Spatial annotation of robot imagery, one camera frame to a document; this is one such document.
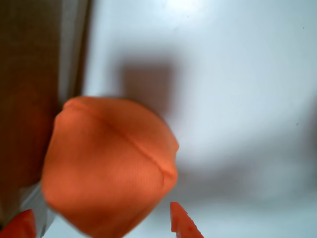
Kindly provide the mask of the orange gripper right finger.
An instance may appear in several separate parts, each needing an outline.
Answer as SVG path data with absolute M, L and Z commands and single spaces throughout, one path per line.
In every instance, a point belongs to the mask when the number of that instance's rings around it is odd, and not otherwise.
M 177 202 L 170 203 L 171 231 L 177 238 L 204 238 L 184 208 Z

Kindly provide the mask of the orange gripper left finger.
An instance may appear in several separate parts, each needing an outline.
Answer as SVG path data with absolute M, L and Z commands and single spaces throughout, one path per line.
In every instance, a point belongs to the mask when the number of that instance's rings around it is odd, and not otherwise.
M 16 215 L 4 228 L 4 238 L 35 238 L 36 223 L 32 210 Z

